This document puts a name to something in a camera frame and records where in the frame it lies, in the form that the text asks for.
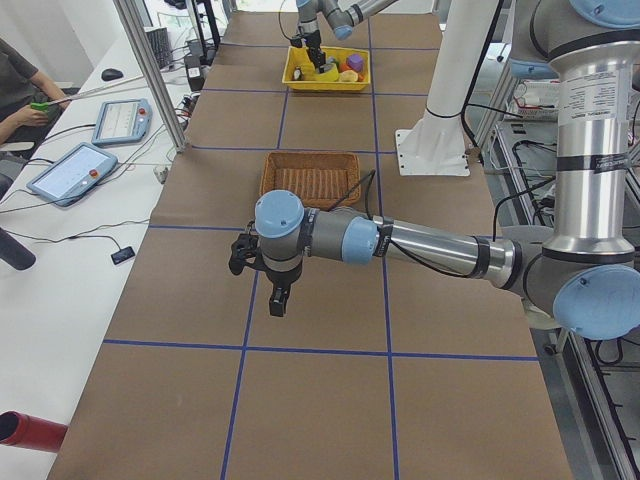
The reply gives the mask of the seated person hand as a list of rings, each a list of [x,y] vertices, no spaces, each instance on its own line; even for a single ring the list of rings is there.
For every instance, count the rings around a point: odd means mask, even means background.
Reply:
[[[49,108],[46,105],[39,103],[31,103],[28,109],[28,125],[29,126],[44,126],[51,122],[51,115]]]

